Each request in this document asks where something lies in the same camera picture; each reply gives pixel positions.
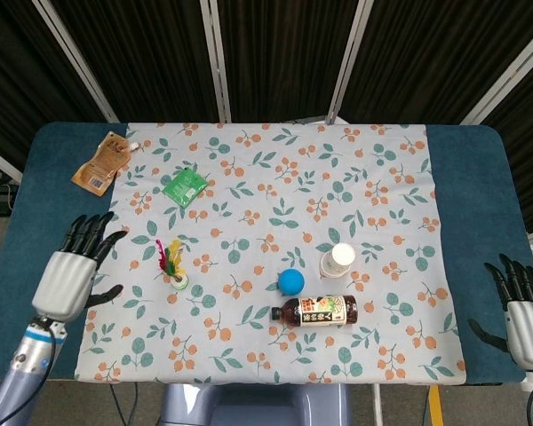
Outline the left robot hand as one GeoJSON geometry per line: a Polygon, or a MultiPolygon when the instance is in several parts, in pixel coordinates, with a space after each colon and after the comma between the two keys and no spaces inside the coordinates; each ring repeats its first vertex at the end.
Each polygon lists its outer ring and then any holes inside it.
{"type": "Polygon", "coordinates": [[[68,323],[82,311],[113,301],[123,292],[123,285],[94,294],[97,272],[114,245],[127,235],[117,231],[104,237],[114,213],[79,216],[68,228],[60,248],[55,251],[38,283],[32,299],[37,317],[68,323]]]}

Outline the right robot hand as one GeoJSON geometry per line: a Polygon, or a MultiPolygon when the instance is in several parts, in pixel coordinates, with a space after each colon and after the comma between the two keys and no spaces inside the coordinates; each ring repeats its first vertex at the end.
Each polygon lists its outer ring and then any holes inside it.
{"type": "Polygon", "coordinates": [[[508,353],[513,362],[533,372],[533,267],[499,255],[502,269],[486,263],[505,317],[506,337],[492,335],[476,319],[469,319],[473,333],[485,344],[508,353]]]}

